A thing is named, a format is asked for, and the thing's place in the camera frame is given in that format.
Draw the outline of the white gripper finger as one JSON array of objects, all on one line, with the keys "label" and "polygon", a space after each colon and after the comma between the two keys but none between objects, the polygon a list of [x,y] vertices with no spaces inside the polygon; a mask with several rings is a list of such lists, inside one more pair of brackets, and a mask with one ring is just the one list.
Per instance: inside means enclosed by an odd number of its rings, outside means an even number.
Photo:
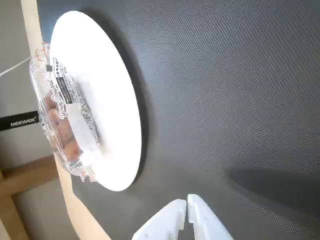
[{"label": "white gripper finger", "polygon": [[184,229],[187,201],[175,199],[138,229],[132,240],[177,240]]},{"label": "white gripper finger", "polygon": [[187,196],[188,221],[193,224],[195,240],[233,240],[208,204],[197,194]]}]

